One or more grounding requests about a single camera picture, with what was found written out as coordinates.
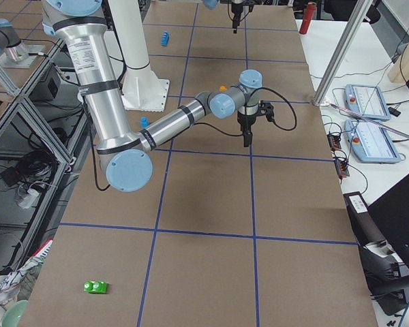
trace blue cable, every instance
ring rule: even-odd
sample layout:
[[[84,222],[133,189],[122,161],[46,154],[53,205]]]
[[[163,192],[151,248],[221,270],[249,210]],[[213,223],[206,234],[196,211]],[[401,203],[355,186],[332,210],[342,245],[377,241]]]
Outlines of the blue cable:
[[[409,309],[409,302],[408,302],[408,304],[406,305],[406,308],[403,311],[403,315],[402,315],[402,318],[400,319],[400,323],[398,324],[398,327],[402,327],[402,324],[403,324],[403,321],[404,321],[404,316],[408,312],[408,309]]]

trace white table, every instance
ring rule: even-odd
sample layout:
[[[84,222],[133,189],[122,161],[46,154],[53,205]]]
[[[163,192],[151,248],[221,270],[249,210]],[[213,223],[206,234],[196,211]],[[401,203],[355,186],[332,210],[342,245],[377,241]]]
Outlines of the white table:
[[[297,24],[300,27],[301,21],[298,20]],[[345,22],[313,20],[311,21],[307,34],[300,35],[314,88],[317,88],[320,83],[320,79],[314,76],[321,77],[324,74],[345,26]],[[370,75],[358,74],[335,78],[331,88],[327,92],[327,100],[335,103],[332,90],[335,88],[344,88],[347,84],[378,84],[382,91],[399,87],[400,84],[390,82],[387,77],[387,73],[392,67],[392,65],[387,67],[390,62],[391,60],[388,54],[382,47],[373,29],[368,23],[363,23],[338,70],[337,76],[353,73],[368,74],[383,67],[385,67],[385,69]],[[336,104],[340,106],[344,106],[343,94],[344,90],[335,90],[335,96],[338,100]],[[409,90],[407,87],[401,87],[397,90],[384,93],[384,97],[387,103],[408,100]],[[399,107],[399,111],[401,111],[402,114],[399,117],[393,116],[385,125],[409,134],[409,103],[402,104]],[[348,119],[347,117],[330,107],[322,107],[322,113],[323,115],[329,116],[334,123],[339,124],[344,130],[344,121]],[[324,123],[331,121],[327,116],[323,117]],[[337,131],[338,128],[332,126],[331,130]],[[390,136],[393,140],[402,139],[402,137],[392,133],[390,133]],[[341,145],[343,151],[348,153],[348,143],[343,140],[341,141]],[[395,146],[400,153],[406,156],[405,161],[396,164],[360,163],[353,154],[350,156],[350,164],[360,169],[368,179],[368,189],[363,194],[368,204],[378,199],[409,173],[409,141],[395,143]],[[365,179],[357,171],[350,168],[350,177],[342,181],[342,192],[363,191],[364,188]],[[399,318],[386,316],[376,302],[374,302],[373,306],[376,311],[379,326],[385,326],[390,320],[397,320],[396,326],[398,326]],[[409,327],[409,311],[406,314],[406,320],[402,327]]]

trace green object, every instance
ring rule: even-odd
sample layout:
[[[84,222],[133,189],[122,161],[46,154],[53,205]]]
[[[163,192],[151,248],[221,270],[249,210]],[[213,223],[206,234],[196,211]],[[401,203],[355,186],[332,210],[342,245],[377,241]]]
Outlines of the green object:
[[[17,327],[22,314],[26,310],[27,303],[27,300],[21,300],[10,307],[3,315],[3,320],[1,320],[2,327]]]
[[[108,283],[104,281],[85,281],[83,290],[91,294],[105,294],[108,288]]]

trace green bowl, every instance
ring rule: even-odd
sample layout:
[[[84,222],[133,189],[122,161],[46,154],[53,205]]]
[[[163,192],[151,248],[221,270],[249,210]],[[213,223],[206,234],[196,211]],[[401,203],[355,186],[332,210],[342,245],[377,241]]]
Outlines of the green bowl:
[[[28,300],[21,300],[16,302],[3,315],[1,320],[1,327],[17,327],[20,322],[22,314],[25,312]]]

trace red can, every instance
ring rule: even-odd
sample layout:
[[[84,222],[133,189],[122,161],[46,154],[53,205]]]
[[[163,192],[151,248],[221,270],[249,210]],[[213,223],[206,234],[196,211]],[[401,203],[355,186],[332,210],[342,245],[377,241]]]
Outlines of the red can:
[[[305,12],[305,15],[303,16],[303,22],[301,23],[301,26],[300,26],[300,34],[307,33],[307,29],[309,28],[309,24],[312,20],[312,17],[314,16],[315,9],[316,9],[315,2],[307,3],[306,12]]]

